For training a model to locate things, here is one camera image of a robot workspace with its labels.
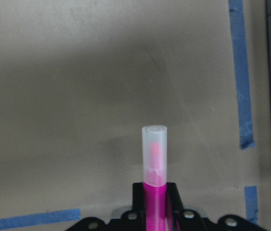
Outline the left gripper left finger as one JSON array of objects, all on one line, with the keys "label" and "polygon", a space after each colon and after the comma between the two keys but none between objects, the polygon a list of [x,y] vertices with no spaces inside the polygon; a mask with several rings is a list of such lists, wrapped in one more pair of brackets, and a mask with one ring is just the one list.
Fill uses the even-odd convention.
[{"label": "left gripper left finger", "polygon": [[132,211],[139,213],[142,217],[146,215],[145,192],[142,182],[132,185]]}]

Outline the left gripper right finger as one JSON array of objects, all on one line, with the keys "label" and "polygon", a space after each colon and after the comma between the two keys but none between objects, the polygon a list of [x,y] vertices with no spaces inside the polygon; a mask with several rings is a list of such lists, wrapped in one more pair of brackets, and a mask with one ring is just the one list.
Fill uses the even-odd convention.
[{"label": "left gripper right finger", "polygon": [[183,210],[184,206],[177,188],[176,183],[168,182],[166,190],[166,214],[174,216]]}]

